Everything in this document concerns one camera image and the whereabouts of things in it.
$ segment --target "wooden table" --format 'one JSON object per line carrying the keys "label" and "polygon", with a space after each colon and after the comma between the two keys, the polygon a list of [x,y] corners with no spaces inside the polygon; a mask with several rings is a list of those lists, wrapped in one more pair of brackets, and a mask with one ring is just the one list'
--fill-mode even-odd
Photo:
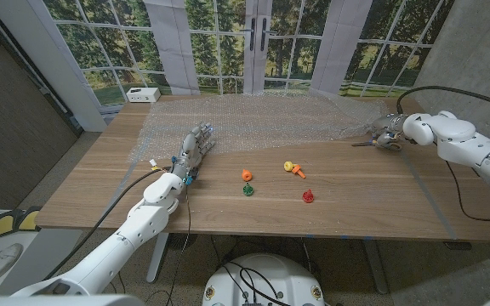
{"label": "wooden table", "polygon": [[[158,103],[186,97],[163,96]],[[396,112],[396,100],[385,99]],[[408,113],[422,112],[404,100]],[[37,216],[44,228],[91,228],[115,195],[150,171],[147,161],[127,162],[148,104],[125,105]],[[436,147],[405,144],[402,152],[351,147],[368,136],[266,150],[207,155],[200,177],[188,190],[191,232],[201,234],[291,235],[397,240],[490,241],[490,222],[465,217],[457,191]],[[182,139],[175,139],[177,153]],[[287,173],[283,163],[304,169],[307,179]],[[170,165],[169,160],[157,161]],[[241,172],[253,173],[254,195],[242,194]],[[469,168],[453,165],[464,209],[490,218],[490,189]],[[115,229],[158,173],[138,183],[102,224]],[[315,201],[305,204],[311,189]],[[186,232],[188,211],[181,203],[167,232]]]}

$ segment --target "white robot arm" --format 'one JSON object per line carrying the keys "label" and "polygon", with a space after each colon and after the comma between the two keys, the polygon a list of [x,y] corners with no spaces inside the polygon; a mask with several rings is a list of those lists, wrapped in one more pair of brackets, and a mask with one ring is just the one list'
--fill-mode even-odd
{"label": "white robot arm", "polygon": [[176,198],[197,176],[197,166],[214,142],[208,141],[211,125],[200,124],[185,137],[173,166],[149,185],[143,199],[130,209],[124,224],[68,272],[27,286],[13,297],[33,295],[93,295],[100,293],[145,242],[162,231],[169,214],[179,205]]}
{"label": "white robot arm", "polygon": [[473,167],[490,177],[490,139],[476,132],[476,127],[459,120],[449,111],[437,115],[388,115],[373,123],[373,135],[385,147],[398,138],[412,139],[419,145],[436,142],[442,159]]}

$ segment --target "white box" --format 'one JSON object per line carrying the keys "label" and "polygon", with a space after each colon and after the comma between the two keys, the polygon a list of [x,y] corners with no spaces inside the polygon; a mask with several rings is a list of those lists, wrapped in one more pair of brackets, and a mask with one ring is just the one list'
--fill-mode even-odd
{"label": "white box", "polygon": [[130,88],[126,93],[130,102],[156,102],[160,98],[158,88]]}

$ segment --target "yellow object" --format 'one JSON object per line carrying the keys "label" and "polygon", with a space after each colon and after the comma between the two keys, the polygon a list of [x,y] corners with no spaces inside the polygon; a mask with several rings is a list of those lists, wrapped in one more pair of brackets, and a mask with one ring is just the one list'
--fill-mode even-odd
{"label": "yellow object", "polygon": [[35,217],[38,213],[39,211],[35,211],[25,216],[18,226],[18,230],[36,230]]}
{"label": "yellow object", "polygon": [[13,231],[14,216],[0,218],[0,235]]}
{"label": "yellow object", "polygon": [[294,165],[291,161],[285,161],[285,171],[293,171],[293,168],[296,167],[296,165]]}

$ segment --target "floor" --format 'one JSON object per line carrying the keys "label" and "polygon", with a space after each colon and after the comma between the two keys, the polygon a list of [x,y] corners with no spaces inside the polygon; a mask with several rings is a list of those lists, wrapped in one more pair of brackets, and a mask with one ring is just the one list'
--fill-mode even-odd
{"label": "floor", "polygon": [[[41,206],[63,182],[98,133],[84,133],[62,157],[43,181],[26,197],[20,208]],[[64,266],[77,264],[98,246],[110,231],[99,230]],[[302,250],[290,239],[278,237],[214,236],[214,243],[222,254],[230,251],[236,239],[254,243],[240,243],[235,257],[250,252],[262,252],[263,245],[299,263]],[[317,279],[322,284],[325,300],[330,305],[483,305],[490,300],[490,244],[472,244],[470,251],[452,251],[441,242],[379,241],[379,251],[387,274],[390,294],[379,295],[370,275],[362,243],[357,240],[306,239],[311,260],[318,266]],[[146,301],[157,290],[168,290],[175,273],[179,255],[177,248],[169,248],[158,280],[145,281],[148,263],[155,240],[145,243],[122,269],[126,293]],[[199,305],[202,294],[218,260],[208,235],[198,235],[186,248],[177,274],[172,300],[175,305]],[[116,277],[112,284],[117,292],[123,286]],[[114,292],[108,286],[106,293]],[[165,304],[167,296],[157,294],[147,305]]]}

